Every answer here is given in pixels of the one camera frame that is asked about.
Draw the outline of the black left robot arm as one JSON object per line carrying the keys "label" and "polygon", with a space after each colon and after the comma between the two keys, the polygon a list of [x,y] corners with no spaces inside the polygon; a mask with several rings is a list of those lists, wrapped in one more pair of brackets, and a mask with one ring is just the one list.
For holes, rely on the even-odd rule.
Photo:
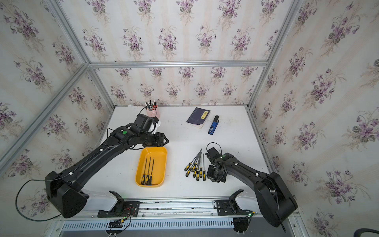
{"label": "black left robot arm", "polygon": [[122,214],[123,198],[118,193],[91,192],[84,186],[107,163],[130,148],[168,144],[164,133],[150,130],[156,124],[153,118],[139,115],[135,122],[113,130],[99,147],[73,166],[60,173],[49,173],[45,177],[47,199],[64,218],[74,217],[84,210]]}

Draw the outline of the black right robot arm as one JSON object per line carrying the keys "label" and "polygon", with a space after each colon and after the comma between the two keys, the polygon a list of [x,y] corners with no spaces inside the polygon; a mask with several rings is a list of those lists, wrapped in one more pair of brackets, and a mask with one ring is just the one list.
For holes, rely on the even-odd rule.
{"label": "black right robot arm", "polygon": [[215,148],[206,153],[211,165],[206,177],[213,182],[226,182],[231,175],[251,188],[257,198],[260,213],[274,227],[279,227],[297,208],[298,204],[281,176],[267,174],[240,162],[230,153],[220,154]]}

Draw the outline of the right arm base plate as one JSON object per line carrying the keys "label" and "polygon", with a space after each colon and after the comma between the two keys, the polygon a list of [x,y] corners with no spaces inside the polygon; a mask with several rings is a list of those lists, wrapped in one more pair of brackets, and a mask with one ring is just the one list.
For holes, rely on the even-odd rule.
{"label": "right arm base plate", "polygon": [[236,202],[237,196],[241,194],[243,191],[244,191],[243,189],[236,191],[228,199],[215,200],[213,202],[213,207],[216,209],[217,215],[218,216],[232,216],[232,215],[247,216],[250,213],[252,213],[251,210],[241,209]]}

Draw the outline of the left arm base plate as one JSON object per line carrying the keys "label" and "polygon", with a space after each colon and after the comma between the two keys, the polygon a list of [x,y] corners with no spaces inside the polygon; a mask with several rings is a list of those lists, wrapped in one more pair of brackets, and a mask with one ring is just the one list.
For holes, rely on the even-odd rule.
{"label": "left arm base plate", "polygon": [[98,211],[98,218],[110,218],[110,217],[137,217],[140,207],[139,201],[126,201],[117,192],[109,191],[109,194],[116,198],[116,203],[113,208],[109,211],[100,210]]}

